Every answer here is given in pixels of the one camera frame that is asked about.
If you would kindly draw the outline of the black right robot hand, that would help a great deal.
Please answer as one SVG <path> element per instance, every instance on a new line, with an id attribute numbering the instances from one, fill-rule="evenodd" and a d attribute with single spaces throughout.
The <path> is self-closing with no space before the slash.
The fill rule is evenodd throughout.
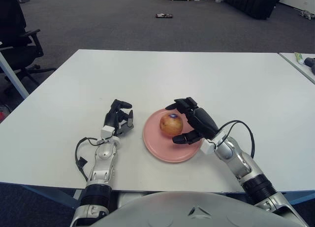
<path id="1" fill-rule="evenodd" d="M 191 98 L 175 99 L 166 110 L 177 110 L 185 114 L 188 124 L 193 128 L 188 133 L 182 133 L 172 138 L 175 144 L 193 144 L 202 138 L 213 139 L 219 133 L 219 128 L 211 116 Z"/>

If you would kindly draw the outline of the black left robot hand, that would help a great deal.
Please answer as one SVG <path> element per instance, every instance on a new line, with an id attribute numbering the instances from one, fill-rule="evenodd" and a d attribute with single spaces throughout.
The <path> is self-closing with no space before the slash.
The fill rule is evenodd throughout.
<path id="1" fill-rule="evenodd" d="M 120 136 L 134 128 L 132 105 L 115 99 L 105 116 L 105 126 L 114 128 L 114 136 Z"/>

